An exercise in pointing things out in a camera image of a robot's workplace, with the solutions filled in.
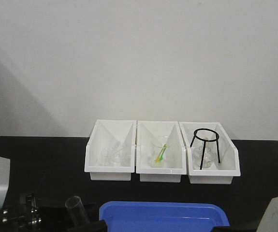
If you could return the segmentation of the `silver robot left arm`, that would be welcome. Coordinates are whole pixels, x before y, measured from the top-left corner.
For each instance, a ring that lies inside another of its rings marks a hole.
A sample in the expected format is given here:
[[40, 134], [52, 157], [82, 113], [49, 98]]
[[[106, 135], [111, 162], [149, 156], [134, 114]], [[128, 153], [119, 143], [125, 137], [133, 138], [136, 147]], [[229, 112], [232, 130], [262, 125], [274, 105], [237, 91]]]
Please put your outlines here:
[[34, 194], [17, 204], [5, 206], [11, 162], [0, 157], [0, 228], [13, 232], [106, 232], [107, 224], [98, 219], [94, 204], [83, 205], [72, 196], [61, 208], [40, 206]]

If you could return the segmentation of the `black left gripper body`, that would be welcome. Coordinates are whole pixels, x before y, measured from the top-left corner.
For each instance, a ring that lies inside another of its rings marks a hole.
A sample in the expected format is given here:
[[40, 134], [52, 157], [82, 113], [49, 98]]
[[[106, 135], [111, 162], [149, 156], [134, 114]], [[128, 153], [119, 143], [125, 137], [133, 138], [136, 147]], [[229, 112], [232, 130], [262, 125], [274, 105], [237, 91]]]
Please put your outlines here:
[[34, 193], [26, 194], [0, 208], [0, 232], [65, 232], [66, 214], [65, 208], [43, 205]]

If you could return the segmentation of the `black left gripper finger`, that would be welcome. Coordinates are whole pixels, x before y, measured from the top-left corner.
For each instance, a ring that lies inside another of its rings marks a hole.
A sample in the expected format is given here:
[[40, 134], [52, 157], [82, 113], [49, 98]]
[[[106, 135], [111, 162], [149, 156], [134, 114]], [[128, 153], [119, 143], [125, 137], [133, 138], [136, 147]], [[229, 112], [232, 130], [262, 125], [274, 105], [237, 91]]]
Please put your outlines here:
[[[83, 204], [90, 223], [98, 220], [99, 209], [95, 203]], [[42, 227], [74, 227], [65, 207], [40, 206]]]
[[88, 224], [74, 226], [67, 229], [68, 232], [106, 232], [105, 220], [98, 220]]

